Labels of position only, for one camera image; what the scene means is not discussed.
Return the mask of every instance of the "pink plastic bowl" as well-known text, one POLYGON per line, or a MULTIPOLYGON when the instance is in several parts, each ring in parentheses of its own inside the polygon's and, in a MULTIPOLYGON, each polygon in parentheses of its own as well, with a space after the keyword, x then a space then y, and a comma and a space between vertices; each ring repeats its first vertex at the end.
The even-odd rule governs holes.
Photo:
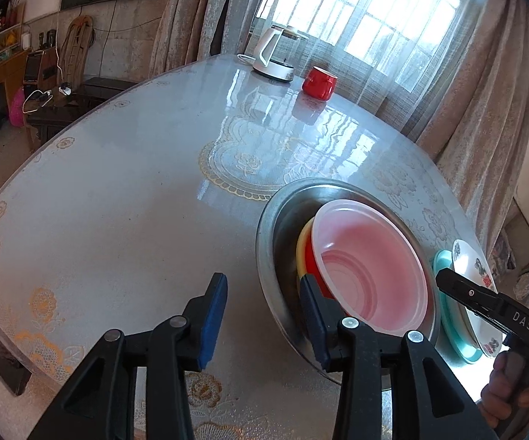
POLYGON ((427 283, 413 248, 368 205, 334 200, 313 220, 313 254, 342 308, 377 332, 403 336, 427 310, 427 283))

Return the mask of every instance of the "beige curtain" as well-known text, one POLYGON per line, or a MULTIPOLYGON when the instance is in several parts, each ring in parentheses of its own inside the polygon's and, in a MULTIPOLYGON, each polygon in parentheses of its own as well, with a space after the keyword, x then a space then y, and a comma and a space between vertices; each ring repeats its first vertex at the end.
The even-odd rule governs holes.
POLYGON ((259 0, 169 0, 152 48, 149 75, 234 54, 246 44, 259 0))
POLYGON ((488 255, 529 138, 529 5, 486 0, 434 116, 417 140, 474 223, 488 255))

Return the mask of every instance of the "stainless steel plate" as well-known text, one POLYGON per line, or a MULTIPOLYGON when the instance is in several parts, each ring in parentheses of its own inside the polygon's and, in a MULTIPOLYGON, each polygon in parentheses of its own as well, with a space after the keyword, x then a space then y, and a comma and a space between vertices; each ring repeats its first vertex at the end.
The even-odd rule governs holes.
MULTIPOLYGON (((429 260, 406 224, 388 207, 364 190, 337 180, 310 178, 296 180, 281 188, 268 202, 256 234, 256 262, 260 286, 279 329, 302 357, 328 379, 341 384, 341 374, 327 374, 315 360, 305 333, 305 320, 297 294, 295 248, 301 229, 327 202, 350 199, 362 202, 392 221, 417 253, 428 283, 427 313, 419 331, 435 344, 440 327, 438 290, 429 260)), ((382 388, 390 389, 390 377, 383 373, 382 388)))

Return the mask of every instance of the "glass tabletop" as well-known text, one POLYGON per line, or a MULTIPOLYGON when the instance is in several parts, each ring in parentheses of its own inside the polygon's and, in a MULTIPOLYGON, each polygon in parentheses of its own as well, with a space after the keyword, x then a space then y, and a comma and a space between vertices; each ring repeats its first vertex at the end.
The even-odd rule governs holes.
MULTIPOLYGON (((379 198, 428 257, 457 238, 481 250, 422 150, 301 84, 220 55, 123 92, 35 153, 0 191, 0 336, 14 355, 58 388, 106 330, 152 329, 223 272, 213 361, 187 375, 196 438, 331 436, 339 386, 291 349, 260 289, 266 201, 293 180, 331 177, 379 198)), ((478 398, 491 361, 462 366, 446 343, 441 331, 438 349, 478 398)), ((142 398, 139 385, 139 429, 142 398)), ((388 392, 383 403, 390 438, 388 392)))

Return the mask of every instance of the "yellow bowl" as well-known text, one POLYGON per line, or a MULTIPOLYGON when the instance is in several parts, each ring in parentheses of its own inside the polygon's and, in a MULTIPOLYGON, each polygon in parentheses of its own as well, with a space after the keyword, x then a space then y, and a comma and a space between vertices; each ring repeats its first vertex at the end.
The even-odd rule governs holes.
POLYGON ((297 260, 297 292, 300 292, 301 278, 307 274, 307 267, 305 266, 305 244, 307 238, 311 235, 311 228, 313 226, 313 218, 309 220, 297 239, 297 249, 295 250, 295 259, 297 260))

